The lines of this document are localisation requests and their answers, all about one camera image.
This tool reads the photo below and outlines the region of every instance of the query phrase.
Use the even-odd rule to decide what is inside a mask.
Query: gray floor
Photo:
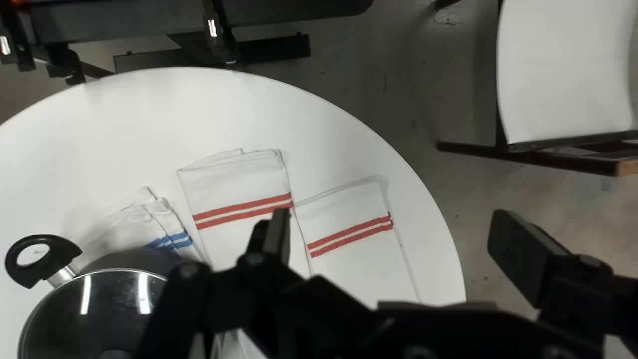
[[[247,27],[239,35],[313,35],[313,57],[253,65],[319,93],[374,127],[418,171],[446,217],[464,268],[470,298],[534,314],[486,254],[492,209],[506,207],[542,225],[572,250],[606,258],[638,276],[638,177],[608,179],[586,173],[500,163],[438,153],[436,133],[472,135],[466,123],[490,99],[480,91],[480,43],[490,29],[494,1],[468,0],[432,13],[428,0],[376,0],[359,17]],[[137,39],[149,47],[163,39]],[[107,53],[125,41],[79,45],[85,59],[109,65]],[[0,119],[57,91],[59,79],[16,73],[0,65]]]

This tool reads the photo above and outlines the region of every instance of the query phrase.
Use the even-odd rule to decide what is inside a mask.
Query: table top
[[[175,169],[233,147],[283,149],[297,201],[382,177],[420,298],[464,300],[458,254],[436,201],[386,141],[313,93],[227,69],[169,67],[103,77],[6,121],[0,127],[0,256],[24,235],[67,233],[73,217],[141,185],[173,199],[185,219]],[[28,312],[49,286],[40,282],[28,290],[2,268],[0,290],[6,322],[0,346],[6,348],[16,346]]]
[[[638,129],[636,0],[506,0],[498,105],[510,143]]]

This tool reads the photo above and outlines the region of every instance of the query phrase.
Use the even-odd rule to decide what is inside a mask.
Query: dish towel
[[[293,207],[285,161],[277,149],[211,155],[181,167],[177,177],[215,270],[235,264],[257,221],[269,219],[275,209]]]
[[[416,300],[412,274],[378,181],[362,181],[297,205],[311,272],[364,304]]]
[[[177,213],[151,189],[135,191],[121,209],[103,211],[77,233],[81,254],[71,260],[79,270],[87,262],[125,248],[155,247],[183,258],[201,258]]]

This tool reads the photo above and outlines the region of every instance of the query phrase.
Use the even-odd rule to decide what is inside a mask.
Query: red stripe
[[[229,221],[239,221],[239,219],[247,219],[247,217],[273,213],[275,209],[281,209],[281,207],[293,207],[293,201],[275,203],[275,205],[259,207],[259,209],[253,209],[253,211],[241,211],[241,213],[217,217],[217,219],[211,219],[211,221],[199,221],[197,229],[207,229],[207,227],[215,227],[215,225],[229,223]]]
[[[347,227],[347,229],[343,229],[343,231],[337,231],[337,233],[333,233],[333,235],[327,235],[327,237],[323,237],[323,239],[317,239],[317,241],[309,243],[307,248],[321,247],[321,245],[325,245],[325,243],[329,243],[329,241],[335,241],[335,239],[339,239],[339,237],[343,237],[343,235],[349,235],[349,233],[353,233],[353,231],[361,231],[361,229],[364,229],[364,227],[378,225],[378,223],[384,223],[384,221],[392,223],[390,215],[374,217],[374,219],[362,221],[362,223],[359,223],[359,225]]]
[[[370,229],[361,231],[361,233],[357,233],[357,235],[345,237],[345,239],[341,239],[341,241],[333,241],[333,243],[329,243],[329,245],[325,245],[325,247],[319,247],[319,248],[311,250],[311,256],[319,256],[319,254],[323,254],[323,252],[335,250],[337,247],[343,247],[343,245],[361,241],[361,239],[364,239],[364,237],[372,237],[374,233],[388,231],[388,229],[392,229],[392,223],[386,223],[386,225],[380,225],[380,227],[370,227]]]
[[[201,221],[201,219],[207,219],[207,217],[213,217],[213,215],[221,215],[221,213],[227,213],[227,211],[251,209],[251,207],[267,205],[267,203],[273,203],[273,201],[285,201],[285,199],[293,199],[293,195],[291,193],[283,193],[283,195],[265,197],[265,199],[257,199],[257,201],[245,201],[245,203],[235,203],[235,205],[227,205],[227,207],[217,207],[217,209],[211,209],[211,211],[197,213],[197,215],[193,215],[193,219]]]

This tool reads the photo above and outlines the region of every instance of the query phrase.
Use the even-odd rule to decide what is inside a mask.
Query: white chair
[[[500,0],[496,141],[438,149],[638,173],[636,13],[638,0]]]

